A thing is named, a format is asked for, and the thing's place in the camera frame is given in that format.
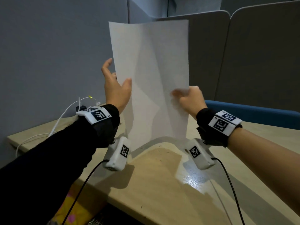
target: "wooden table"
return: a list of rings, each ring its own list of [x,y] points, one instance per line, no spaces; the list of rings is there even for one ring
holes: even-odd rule
[[[63,118],[57,130],[73,123]],[[117,136],[125,131],[123,116]],[[8,136],[13,146],[40,133],[48,133],[55,121]],[[197,123],[189,117],[187,138],[199,138]],[[249,122],[243,127],[259,136],[300,153],[300,130]],[[45,140],[47,135],[20,146],[26,152]],[[144,224],[241,224],[233,193],[222,167],[217,164],[198,170],[183,150],[183,141],[164,137],[153,140],[129,155],[121,172],[99,167],[89,180],[85,195],[99,194],[94,204],[104,201],[118,207]],[[77,180],[82,183],[102,161],[107,149],[97,149],[92,161]],[[233,153],[213,146],[212,154],[221,159],[230,174],[245,223],[300,224],[300,217],[261,182]]]

